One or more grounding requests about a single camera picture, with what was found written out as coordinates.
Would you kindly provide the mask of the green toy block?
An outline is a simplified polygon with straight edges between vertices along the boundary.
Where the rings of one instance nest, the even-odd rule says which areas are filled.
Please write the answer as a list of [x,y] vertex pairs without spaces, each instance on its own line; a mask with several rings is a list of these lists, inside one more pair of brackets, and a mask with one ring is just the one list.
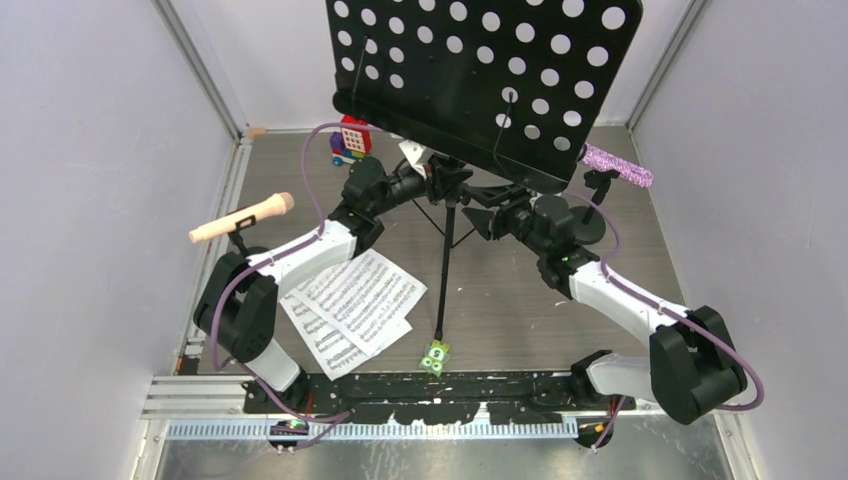
[[450,356],[450,346],[438,339],[434,339],[426,347],[424,355],[419,361],[418,368],[436,378],[440,378]]

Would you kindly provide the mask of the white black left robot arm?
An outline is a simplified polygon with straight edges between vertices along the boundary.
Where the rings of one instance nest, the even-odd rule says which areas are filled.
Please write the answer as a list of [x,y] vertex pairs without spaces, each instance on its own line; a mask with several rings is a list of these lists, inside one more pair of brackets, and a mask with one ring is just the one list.
[[282,247],[247,248],[241,232],[291,207],[292,200],[283,194],[192,231],[191,240],[226,234],[237,247],[216,261],[193,323],[269,387],[268,400],[280,412],[298,412],[307,389],[298,380],[300,365],[274,338],[278,300],[370,249],[384,231],[382,214],[419,198],[432,203],[456,199],[471,175],[464,163],[439,154],[418,163],[403,160],[392,172],[380,160],[365,157],[350,167],[341,201],[328,217]]

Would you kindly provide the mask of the sheet music page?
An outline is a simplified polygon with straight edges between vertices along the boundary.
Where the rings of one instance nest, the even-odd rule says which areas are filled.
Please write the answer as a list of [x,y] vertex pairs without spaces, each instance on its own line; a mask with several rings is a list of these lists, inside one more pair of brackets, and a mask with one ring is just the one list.
[[412,331],[406,319],[392,321],[387,339],[378,344],[375,353],[367,354],[293,296],[287,295],[279,303],[329,380],[351,373]]
[[371,356],[426,291],[420,280],[370,249],[301,283],[292,295]]

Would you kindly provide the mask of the beige microphone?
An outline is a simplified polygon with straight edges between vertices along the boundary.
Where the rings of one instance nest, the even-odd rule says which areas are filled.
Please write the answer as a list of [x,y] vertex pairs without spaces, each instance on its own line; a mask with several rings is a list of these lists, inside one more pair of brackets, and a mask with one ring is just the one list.
[[240,226],[252,225],[260,220],[284,215],[295,205],[293,196],[288,192],[274,193],[267,199],[202,224],[188,233],[192,243],[209,240],[220,235],[234,232]]

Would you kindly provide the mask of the purple glitter microphone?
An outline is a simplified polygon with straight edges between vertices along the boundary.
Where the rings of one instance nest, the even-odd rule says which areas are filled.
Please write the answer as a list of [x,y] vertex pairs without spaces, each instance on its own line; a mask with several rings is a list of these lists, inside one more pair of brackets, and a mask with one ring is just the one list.
[[647,168],[591,144],[584,145],[581,162],[598,172],[615,171],[620,178],[640,188],[649,188],[653,184],[653,173]]

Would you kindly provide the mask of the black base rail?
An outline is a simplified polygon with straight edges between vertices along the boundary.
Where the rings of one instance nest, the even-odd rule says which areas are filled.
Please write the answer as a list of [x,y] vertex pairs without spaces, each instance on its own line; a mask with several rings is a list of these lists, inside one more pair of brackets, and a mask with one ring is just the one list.
[[552,423],[554,414],[613,411],[612,397],[578,389],[570,373],[557,371],[354,373],[338,380],[302,373],[277,395],[302,415],[346,423],[468,424],[486,411],[495,425]]

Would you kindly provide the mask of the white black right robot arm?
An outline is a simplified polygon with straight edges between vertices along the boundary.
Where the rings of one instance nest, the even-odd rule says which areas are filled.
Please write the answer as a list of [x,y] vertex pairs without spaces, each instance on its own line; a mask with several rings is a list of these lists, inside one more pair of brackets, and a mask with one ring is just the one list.
[[643,357],[601,350],[573,364],[577,406],[591,411],[610,395],[629,396],[688,425],[714,409],[733,409],[731,399],[746,391],[754,377],[722,316],[665,301],[617,275],[579,240],[579,208],[515,185],[469,187],[461,201],[477,204],[463,213],[484,239],[515,238],[536,255],[549,288],[613,320],[646,348]]

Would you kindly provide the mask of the colourful toy block truck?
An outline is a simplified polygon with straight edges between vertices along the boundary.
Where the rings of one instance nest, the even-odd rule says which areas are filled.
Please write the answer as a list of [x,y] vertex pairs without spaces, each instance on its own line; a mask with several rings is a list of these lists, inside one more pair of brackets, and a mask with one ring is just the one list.
[[336,166],[355,163],[372,149],[370,132],[363,129],[363,126],[368,125],[367,122],[350,115],[345,115],[341,122],[343,126],[338,132],[332,133],[329,139],[332,163]]

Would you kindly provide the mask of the black microphone stand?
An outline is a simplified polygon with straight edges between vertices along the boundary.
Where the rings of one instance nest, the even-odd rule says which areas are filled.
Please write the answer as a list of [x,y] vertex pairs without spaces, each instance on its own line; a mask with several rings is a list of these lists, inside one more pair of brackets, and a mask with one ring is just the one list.
[[[611,187],[612,181],[620,176],[617,170],[590,170],[584,174],[584,185],[593,191],[591,202],[600,205]],[[595,207],[577,206],[570,209],[576,223],[573,227],[579,245],[593,245],[606,234],[606,223]]]
[[240,255],[244,258],[247,258],[251,255],[261,254],[268,252],[269,249],[262,246],[252,246],[248,247],[244,241],[244,237],[242,232],[255,226],[257,223],[257,218],[255,215],[250,215],[248,217],[242,218],[234,224],[234,229],[227,233],[230,242],[236,248]]

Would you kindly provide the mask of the black music stand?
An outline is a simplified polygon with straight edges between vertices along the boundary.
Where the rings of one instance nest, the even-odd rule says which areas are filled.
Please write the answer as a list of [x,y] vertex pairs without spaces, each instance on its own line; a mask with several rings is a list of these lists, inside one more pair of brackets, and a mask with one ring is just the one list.
[[334,108],[559,195],[643,17],[638,1],[330,1]]

